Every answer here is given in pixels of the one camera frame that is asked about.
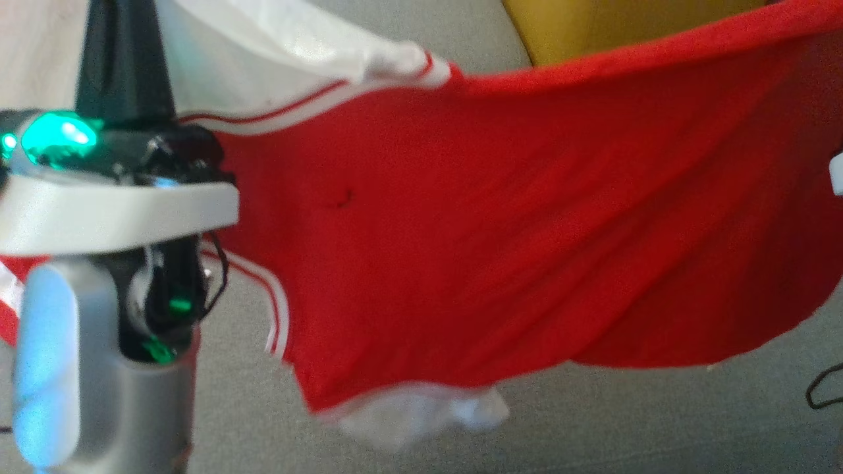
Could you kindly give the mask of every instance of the gray fabric surface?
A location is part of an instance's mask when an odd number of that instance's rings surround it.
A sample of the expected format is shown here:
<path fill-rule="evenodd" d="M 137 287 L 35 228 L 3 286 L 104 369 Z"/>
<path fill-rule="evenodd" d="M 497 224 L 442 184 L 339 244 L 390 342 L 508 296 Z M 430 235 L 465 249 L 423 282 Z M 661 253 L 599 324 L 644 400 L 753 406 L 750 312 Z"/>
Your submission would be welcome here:
<path fill-rule="evenodd" d="M 467 73 L 530 67 L 500 0 L 309 0 L 391 40 L 412 40 Z"/>
<path fill-rule="evenodd" d="M 191 473 L 828 473 L 843 412 L 808 409 L 803 390 L 843 361 L 843 294 L 751 354 L 706 368 L 577 367 L 507 382 L 512 418 L 399 454 L 319 425 L 293 377 L 262 350 L 259 291 L 238 278 L 204 325 Z M 13 352 L 0 344 L 0 424 L 9 422 Z M 843 384 L 820 395 L 841 393 Z M 27 472 L 9 436 L 0 472 Z"/>

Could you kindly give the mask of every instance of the black cable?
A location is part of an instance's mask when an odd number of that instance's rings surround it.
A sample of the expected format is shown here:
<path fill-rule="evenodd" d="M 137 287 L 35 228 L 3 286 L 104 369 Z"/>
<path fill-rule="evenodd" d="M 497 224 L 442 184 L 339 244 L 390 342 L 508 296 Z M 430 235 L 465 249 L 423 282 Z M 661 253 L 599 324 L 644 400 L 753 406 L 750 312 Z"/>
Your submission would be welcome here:
<path fill-rule="evenodd" d="M 209 232 L 211 235 L 211 242 L 213 242 L 213 246 L 217 249 L 217 256 L 219 257 L 220 263 L 223 265 L 223 282 L 219 286 L 219 290 L 217 290 L 217 294 L 213 295 L 211 298 L 211 303 L 205 308 L 205 314 L 202 315 L 204 318 L 213 310 L 214 306 L 217 305 L 217 301 L 219 301 L 219 297 L 223 295 L 225 288 L 228 286 L 228 256 L 225 255 L 225 250 L 223 250 L 223 244 L 220 243 L 219 237 L 217 237 L 216 232 Z"/>
<path fill-rule="evenodd" d="M 813 382 L 811 382 L 811 385 L 808 385 L 808 389 L 805 391 L 805 398 L 808 400 L 808 406 L 809 407 L 813 408 L 814 410 L 819 410 L 821 408 L 827 407 L 828 405 L 834 405 L 836 403 L 843 403 L 843 396 L 839 396 L 839 397 L 833 398 L 831 400 L 822 401 L 820 403 L 816 403 L 815 401 L 813 401 L 813 391 L 814 391 L 814 389 L 816 389 L 817 386 L 819 384 L 821 384 L 823 382 L 823 380 L 825 380 L 826 377 L 828 377 L 829 375 L 831 375 L 834 372 L 837 372 L 839 370 L 843 370 L 843 364 L 837 364 L 835 366 L 827 368 L 826 370 L 823 370 L 822 372 L 820 372 L 819 375 L 817 375 L 817 377 L 815 379 L 813 379 Z"/>

